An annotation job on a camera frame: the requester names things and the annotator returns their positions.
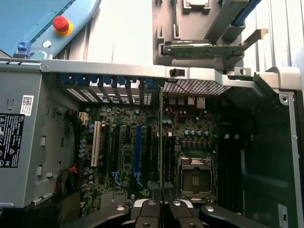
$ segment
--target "blue pcie slot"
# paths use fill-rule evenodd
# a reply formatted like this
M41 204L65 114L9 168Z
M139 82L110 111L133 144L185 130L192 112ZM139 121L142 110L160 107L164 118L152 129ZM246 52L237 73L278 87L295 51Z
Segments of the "blue pcie slot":
M135 140L135 153L134 153L134 164L133 164L133 176L136 178L137 183L140 183L140 162L141 162L141 148L142 148L142 126L136 126L136 140Z

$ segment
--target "qr code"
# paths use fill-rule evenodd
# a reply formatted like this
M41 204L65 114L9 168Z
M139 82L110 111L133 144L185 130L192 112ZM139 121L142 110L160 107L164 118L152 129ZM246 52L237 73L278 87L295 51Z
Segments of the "qr code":
M24 97L23 98L23 105L31 105L32 104L32 101L33 101L33 98L32 97Z

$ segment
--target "green circuit board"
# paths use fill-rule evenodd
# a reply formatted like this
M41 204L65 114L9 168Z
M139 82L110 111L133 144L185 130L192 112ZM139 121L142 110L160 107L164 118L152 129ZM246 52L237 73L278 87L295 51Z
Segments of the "green circuit board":
M160 189L160 137L163 187L171 189L176 198L178 196L175 192L180 189L180 186L176 185L177 160L181 153L190 158L206 158L211 154L216 164L220 115L207 113L204 109L190 113L191 110L192 106L171 107L164 104L163 119L159 120L157 107L83 107L81 111L88 113L88 123L83 126L81 133L85 146L83 155L79 158L84 202L82 214L90 214L111 202L132 206L138 199L151 198L151 192ZM179 114L181 112L188 112L191 115L187 117ZM101 123L100 150L98 165L91 167L94 135L91 127L95 121ZM162 135L159 133L159 121L163 123Z

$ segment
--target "black pcie slot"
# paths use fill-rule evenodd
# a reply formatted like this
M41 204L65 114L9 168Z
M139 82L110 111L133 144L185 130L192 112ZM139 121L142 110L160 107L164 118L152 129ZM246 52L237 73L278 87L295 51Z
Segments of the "black pcie slot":
M171 145L171 138L167 138L166 140L166 160L165 160L165 181L170 181L170 145Z
M170 175L169 180L173 184L174 183L174 175L175 172L175 137L171 138L170 144Z
M112 166L113 166L113 170L115 171L117 170L117 166L118 166L118 154L119 154L119 146L120 146L119 138L120 138L120 125L116 125L114 153L112 159Z
M146 133L146 148L142 151L142 176L149 177L147 173L151 172L150 166L146 165L147 162L150 160L150 151L151 151L151 137L152 137L152 128L150 126L147 127L147 133Z
M158 180L158 139L153 135L152 150L150 155L150 179L151 181Z
M109 138L110 138L110 125L106 124L104 128L102 128L102 134L103 134L103 142L102 142L102 162L103 165L101 166L101 172L102 174L106 174L107 166L108 166L108 153L109 153Z
M131 143L131 126L130 125L127 125L127 127L126 127L124 142L126 144Z

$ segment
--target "red emergency stop button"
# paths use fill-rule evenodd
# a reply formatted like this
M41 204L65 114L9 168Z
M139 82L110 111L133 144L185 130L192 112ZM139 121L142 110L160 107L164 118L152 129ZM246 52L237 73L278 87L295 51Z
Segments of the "red emergency stop button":
M72 30L72 23L64 16L56 16L53 19L55 32L59 35L68 35Z

